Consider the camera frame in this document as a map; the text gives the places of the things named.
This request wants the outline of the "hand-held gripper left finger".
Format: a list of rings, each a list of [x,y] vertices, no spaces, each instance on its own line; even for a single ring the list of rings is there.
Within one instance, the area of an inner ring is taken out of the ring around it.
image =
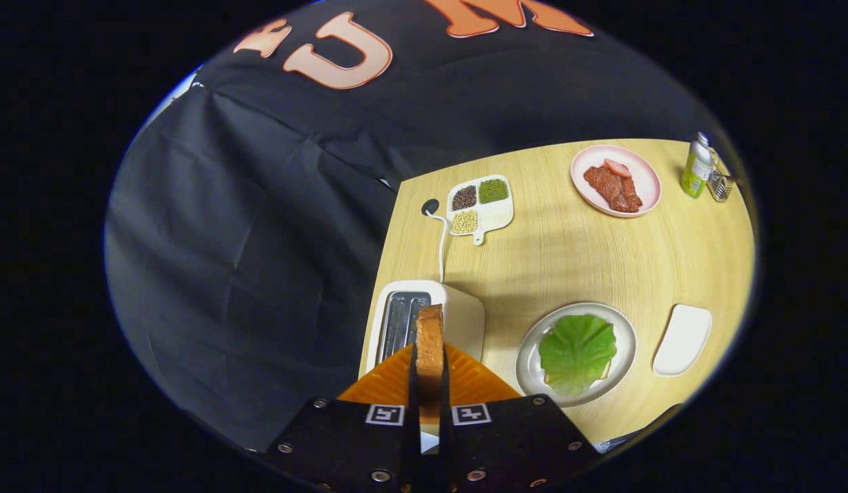
[[[311,397],[260,460],[313,491],[409,491],[421,452],[420,398],[417,347],[404,353],[404,405]]]

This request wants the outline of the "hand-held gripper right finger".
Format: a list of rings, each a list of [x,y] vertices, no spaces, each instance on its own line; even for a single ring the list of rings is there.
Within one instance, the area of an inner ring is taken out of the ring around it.
[[[555,492],[603,455],[545,394],[452,405],[444,357],[439,476],[446,492]]]

